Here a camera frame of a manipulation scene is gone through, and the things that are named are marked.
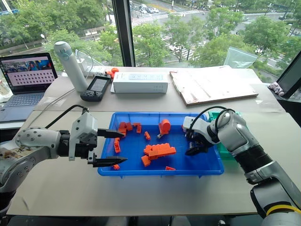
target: car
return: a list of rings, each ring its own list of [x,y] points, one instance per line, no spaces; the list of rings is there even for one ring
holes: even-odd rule
[[[154,13],[159,13],[159,10],[157,8],[151,8],[151,9]]]
[[[141,8],[141,9],[139,10],[139,12],[141,12],[141,13],[143,13],[143,14],[147,14],[146,10],[143,9],[143,8]]]
[[[146,10],[146,12],[148,12],[148,13],[154,13],[154,11],[153,11],[151,8],[146,8],[145,10]]]

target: white box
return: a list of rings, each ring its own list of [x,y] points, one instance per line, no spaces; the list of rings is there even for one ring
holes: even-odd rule
[[[113,80],[116,93],[166,93],[167,74],[152,72],[116,72]]]

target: table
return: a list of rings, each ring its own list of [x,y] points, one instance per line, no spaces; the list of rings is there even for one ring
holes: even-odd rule
[[[239,110],[265,151],[282,165],[297,187],[301,188],[300,127],[274,97],[271,98],[265,93],[263,84],[258,82],[255,87],[262,91],[257,98],[220,102],[216,105],[225,105]],[[146,100],[158,103],[151,111],[199,112],[210,106],[198,105],[187,108],[182,105],[180,96],[175,94],[177,93],[172,85],[169,85],[165,96],[155,98],[156,95],[150,95],[149,99],[145,95],[139,95],[138,100],[133,100],[133,94],[121,98],[106,92],[101,103],[88,105],[92,110],[91,113],[98,119],[99,128],[109,126],[114,111],[138,111],[139,109],[150,111]],[[161,105],[162,98],[172,99],[173,105],[168,107]],[[59,110],[60,106],[49,108],[36,119],[32,126],[46,126],[66,109],[65,106],[76,102],[87,105],[78,98],[74,99],[74,96],[69,96],[61,105],[61,110]],[[30,115],[23,128],[26,128],[40,114],[40,110],[35,110]],[[70,130],[73,121],[79,115],[78,110],[71,111],[51,129]],[[98,152],[101,152],[104,141],[104,138],[98,138]],[[225,172],[219,176],[119,178],[101,177],[96,169],[87,165],[86,160],[76,159],[74,162],[68,162],[67,157],[46,160],[35,166],[18,188],[8,214],[141,216],[255,213],[256,209],[249,195],[252,185],[246,182],[242,169],[233,160],[223,160],[223,163]]]

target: window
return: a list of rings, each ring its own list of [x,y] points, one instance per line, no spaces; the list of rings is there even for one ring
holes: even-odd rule
[[[53,52],[56,41],[84,49],[100,65],[122,65],[112,3],[109,0],[3,0],[0,55]]]
[[[301,1],[270,2],[130,1],[136,66],[228,64],[276,81],[301,50]]]

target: handheld device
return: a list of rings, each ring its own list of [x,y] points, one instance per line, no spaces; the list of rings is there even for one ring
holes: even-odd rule
[[[54,45],[54,50],[62,65],[64,66],[68,77],[70,78],[75,90],[83,92],[87,89],[88,84],[72,52],[71,46],[64,41],[58,41]]]
[[[87,90],[80,94],[80,98],[90,102],[101,101],[110,81],[111,76],[109,74],[98,73],[97,76],[93,78]]]

